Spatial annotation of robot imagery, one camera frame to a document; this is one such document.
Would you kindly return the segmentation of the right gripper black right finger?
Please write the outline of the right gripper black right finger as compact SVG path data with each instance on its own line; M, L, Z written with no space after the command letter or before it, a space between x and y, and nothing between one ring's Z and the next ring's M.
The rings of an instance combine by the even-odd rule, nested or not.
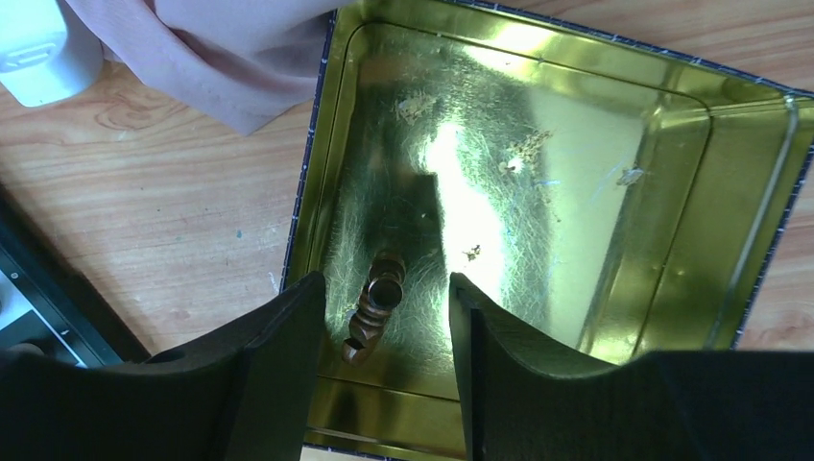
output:
M615 366L449 280L470 460L809 460L809 352L649 352Z

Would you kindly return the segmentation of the black white chess board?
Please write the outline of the black white chess board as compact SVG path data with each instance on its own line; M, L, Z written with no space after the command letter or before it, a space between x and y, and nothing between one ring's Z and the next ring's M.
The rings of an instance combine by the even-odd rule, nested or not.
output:
M1 349L97 368L150 354L93 284L1 189Z

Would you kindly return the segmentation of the yellow transparent piece tray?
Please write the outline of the yellow transparent piece tray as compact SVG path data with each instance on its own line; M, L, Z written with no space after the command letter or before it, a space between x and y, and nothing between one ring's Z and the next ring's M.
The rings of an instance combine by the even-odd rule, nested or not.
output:
M464 457L451 273L610 364L733 348L812 141L810 91L648 43L479 1L340 8L283 271L326 279L306 445ZM404 297L351 366L380 252Z

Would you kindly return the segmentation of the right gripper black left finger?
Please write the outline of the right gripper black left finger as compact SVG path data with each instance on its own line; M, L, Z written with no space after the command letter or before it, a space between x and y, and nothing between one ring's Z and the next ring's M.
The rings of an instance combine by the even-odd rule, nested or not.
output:
M317 380L325 280L141 363L1 355L5 460L297 460Z

